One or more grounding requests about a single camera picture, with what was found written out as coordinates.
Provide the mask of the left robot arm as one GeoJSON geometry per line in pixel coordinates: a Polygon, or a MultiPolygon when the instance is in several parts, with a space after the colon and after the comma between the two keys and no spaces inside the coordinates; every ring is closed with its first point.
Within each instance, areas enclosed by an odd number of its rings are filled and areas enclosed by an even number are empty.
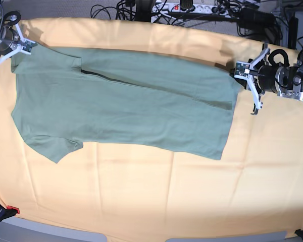
{"type": "Polygon", "coordinates": [[[261,96],[272,92],[279,97],[303,102],[303,49],[291,66],[286,51],[270,51],[266,44],[260,55],[249,64],[247,85],[254,97],[252,115],[263,107],[261,96]]]}

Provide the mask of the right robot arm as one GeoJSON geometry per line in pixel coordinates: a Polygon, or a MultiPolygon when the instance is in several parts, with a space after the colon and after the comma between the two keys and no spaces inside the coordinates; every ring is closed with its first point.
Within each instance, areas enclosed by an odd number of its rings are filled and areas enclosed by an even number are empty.
{"type": "Polygon", "coordinates": [[[18,53],[30,54],[32,41],[22,34],[18,11],[5,13],[0,1],[0,64],[18,53]]]}

